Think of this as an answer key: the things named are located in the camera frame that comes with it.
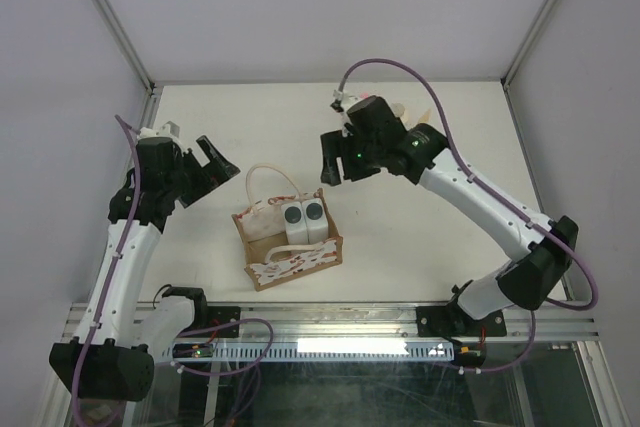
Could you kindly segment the cream bottle with round cap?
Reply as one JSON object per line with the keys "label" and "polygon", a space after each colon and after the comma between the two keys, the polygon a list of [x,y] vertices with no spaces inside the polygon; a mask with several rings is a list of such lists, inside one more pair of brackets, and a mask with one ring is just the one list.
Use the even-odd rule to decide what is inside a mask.
{"label": "cream bottle with round cap", "polygon": [[398,118],[403,124],[404,128],[408,130],[411,127],[410,113],[406,107],[401,103],[392,103],[390,108],[396,118]]}

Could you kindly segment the white frosted rectangular bottle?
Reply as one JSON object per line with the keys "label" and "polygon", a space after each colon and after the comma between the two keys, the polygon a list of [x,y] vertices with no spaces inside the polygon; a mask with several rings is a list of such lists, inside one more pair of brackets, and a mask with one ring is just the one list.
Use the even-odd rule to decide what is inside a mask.
{"label": "white frosted rectangular bottle", "polygon": [[308,228],[299,201],[289,202],[281,206],[285,233],[289,245],[308,245]]}

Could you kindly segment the tan cone shaped tube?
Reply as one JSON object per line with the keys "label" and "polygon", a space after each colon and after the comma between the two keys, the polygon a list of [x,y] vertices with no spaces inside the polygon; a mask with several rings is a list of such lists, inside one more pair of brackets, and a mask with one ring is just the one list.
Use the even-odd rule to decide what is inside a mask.
{"label": "tan cone shaped tube", "polygon": [[424,114],[422,114],[416,121],[416,124],[428,124],[431,118],[432,110],[428,109]]}

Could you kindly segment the burlap cat print canvas bag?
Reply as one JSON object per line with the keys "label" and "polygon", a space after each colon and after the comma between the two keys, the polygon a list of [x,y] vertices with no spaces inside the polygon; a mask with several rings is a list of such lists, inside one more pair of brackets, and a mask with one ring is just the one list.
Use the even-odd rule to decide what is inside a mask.
{"label": "burlap cat print canvas bag", "polygon": [[[253,175],[259,169],[282,175],[295,190],[293,195],[279,195],[258,199],[252,186]],[[245,255],[245,272],[258,292],[292,282],[299,278],[340,265],[343,262],[343,237],[331,216],[324,190],[305,192],[280,167],[259,163],[252,166],[245,177],[249,206],[232,216]],[[281,206],[289,202],[320,198],[329,223],[329,238],[308,245],[289,245],[285,233]]]}

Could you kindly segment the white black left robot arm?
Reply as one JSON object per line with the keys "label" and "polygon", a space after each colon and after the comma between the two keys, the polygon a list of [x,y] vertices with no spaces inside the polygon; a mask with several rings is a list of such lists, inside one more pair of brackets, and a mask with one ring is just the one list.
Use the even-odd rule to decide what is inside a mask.
{"label": "white black left robot arm", "polygon": [[176,206],[188,208],[240,172],[207,136],[196,143],[206,164],[170,134],[153,132],[135,143],[134,165],[109,203],[107,247],[89,305],[71,341],[49,354],[79,399],[143,400],[173,340],[208,327],[206,296],[196,287],[170,287],[151,317],[134,323],[147,267]]}

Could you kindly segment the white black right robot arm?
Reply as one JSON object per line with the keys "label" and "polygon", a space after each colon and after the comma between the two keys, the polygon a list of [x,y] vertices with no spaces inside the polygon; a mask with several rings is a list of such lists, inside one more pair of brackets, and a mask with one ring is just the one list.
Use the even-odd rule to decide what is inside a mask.
{"label": "white black right robot arm", "polygon": [[402,176],[457,208],[508,257],[496,271],[452,289],[438,332],[469,334],[494,312],[511,306],[535,311],[546,301],[571,263],[567,252],[578,234],[572,219],[520,218],[505,206],[505,194],[458,165],[445,135],[427,123],[406,128],[382,97],[335,100],[331,107],[342,126],[320,137],[322,183],[337,186],[381,171]]}

